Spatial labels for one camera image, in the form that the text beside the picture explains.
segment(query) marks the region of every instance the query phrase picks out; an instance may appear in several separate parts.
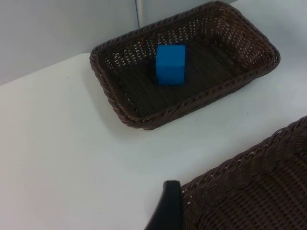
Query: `white wall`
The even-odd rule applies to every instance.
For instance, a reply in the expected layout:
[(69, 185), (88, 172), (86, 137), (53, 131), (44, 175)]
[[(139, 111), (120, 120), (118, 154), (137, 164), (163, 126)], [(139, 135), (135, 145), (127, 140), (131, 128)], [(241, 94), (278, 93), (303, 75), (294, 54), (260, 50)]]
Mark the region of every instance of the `white wall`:
[[(212, 0), (137, 0), (140, 26), (187, 11)], [(222, 0), (231, 3), (235, 0)]]
[(0, 0), (0, 85), (137, 28), (134, 0)]

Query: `blue block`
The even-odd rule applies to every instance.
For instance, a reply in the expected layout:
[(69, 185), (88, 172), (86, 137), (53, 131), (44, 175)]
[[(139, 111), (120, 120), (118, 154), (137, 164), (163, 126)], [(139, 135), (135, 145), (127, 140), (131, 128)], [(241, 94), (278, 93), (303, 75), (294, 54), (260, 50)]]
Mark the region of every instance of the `blue block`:
[(159, 85), (184, 84), (186, 47), (182, 45), (158, 46), (156, 74)]

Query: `basket bottom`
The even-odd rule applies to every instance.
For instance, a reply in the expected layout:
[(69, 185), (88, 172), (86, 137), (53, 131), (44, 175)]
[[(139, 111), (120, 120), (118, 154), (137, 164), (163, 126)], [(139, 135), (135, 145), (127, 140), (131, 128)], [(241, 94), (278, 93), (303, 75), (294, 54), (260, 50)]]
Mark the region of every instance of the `basket bottom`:
[(184, 85), (159, 86), (154, 58), (126, 67), (117, 82), (132, 109), (139, 117), (146, 117), (232, 80), (244, 71), (217, 42), (194, 41), (186, 45)]

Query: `woven pattern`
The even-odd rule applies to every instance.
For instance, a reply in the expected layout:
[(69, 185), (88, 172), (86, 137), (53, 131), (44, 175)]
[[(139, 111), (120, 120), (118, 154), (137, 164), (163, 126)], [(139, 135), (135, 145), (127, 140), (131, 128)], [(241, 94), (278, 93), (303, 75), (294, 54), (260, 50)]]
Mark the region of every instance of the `woven pattern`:
[(185, 229), (307, 229), (307, 117), (184, 185)]
[[(185, 44), (183, 86), (158, 86), (158, 45)], [(280, 55), (242, 14), (211, 2), (97, 46), (90, 62), (110, 104), (130, 127), (154, 129), (272, 71)]]

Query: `white table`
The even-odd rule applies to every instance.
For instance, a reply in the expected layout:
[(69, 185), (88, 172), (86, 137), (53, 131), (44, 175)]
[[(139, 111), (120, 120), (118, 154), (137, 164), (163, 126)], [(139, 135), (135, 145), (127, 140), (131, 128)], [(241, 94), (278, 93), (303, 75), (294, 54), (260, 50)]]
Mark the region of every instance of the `white table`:
[(280, 50), (269, 75), (154, 131), (123, 125), (82, 54), (0, 87), (0, 229), (138, 230), (182, 184), (307, 115), (307, 2), (234, 4)]

